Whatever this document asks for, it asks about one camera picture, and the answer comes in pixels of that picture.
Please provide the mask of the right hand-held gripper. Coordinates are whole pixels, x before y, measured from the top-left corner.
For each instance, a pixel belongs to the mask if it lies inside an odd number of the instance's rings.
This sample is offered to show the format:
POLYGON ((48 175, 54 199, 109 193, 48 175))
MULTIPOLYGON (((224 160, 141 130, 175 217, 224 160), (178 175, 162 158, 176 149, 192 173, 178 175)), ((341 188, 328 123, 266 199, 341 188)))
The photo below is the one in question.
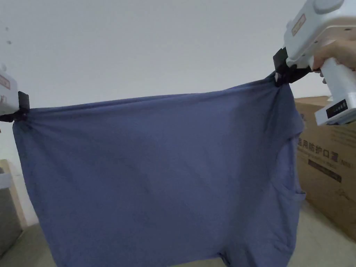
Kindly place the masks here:
MULTIPOLYGON (((354 40, 356 2, 354 0, 308 0, 289 21, 284 46, 273 57, 275 85, 292 84, 312 72, 314 54, 337 40, 354 40)), ((343 125, 356 120, 356 76, 346 66, 328 59, 321 73, 332 101, 316 111, 317 125, 343 125)))

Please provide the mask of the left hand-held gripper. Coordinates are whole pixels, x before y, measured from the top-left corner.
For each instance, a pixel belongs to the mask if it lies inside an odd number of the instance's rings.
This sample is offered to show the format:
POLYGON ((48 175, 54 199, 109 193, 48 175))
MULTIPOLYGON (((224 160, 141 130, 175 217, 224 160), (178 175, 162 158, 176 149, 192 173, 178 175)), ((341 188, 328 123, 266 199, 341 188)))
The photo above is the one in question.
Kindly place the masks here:
POLYGON ((29 95, 18 90, 17 82, 0 64, 0 121, 25 121, 30 110, 29 95))

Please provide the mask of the person's right hand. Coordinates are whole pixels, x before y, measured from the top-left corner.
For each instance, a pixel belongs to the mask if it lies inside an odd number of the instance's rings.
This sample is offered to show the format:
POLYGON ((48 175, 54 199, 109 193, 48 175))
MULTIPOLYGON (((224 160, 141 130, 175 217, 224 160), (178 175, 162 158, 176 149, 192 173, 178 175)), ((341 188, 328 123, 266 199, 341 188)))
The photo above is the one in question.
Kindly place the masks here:
POLYGON ((312 70, 320 69, 324 62, 330 58, 335 59, 336 63, 346 66, 352 71, 356 70, 356 41, 337 40, 321 47, 314 54, 312 70))

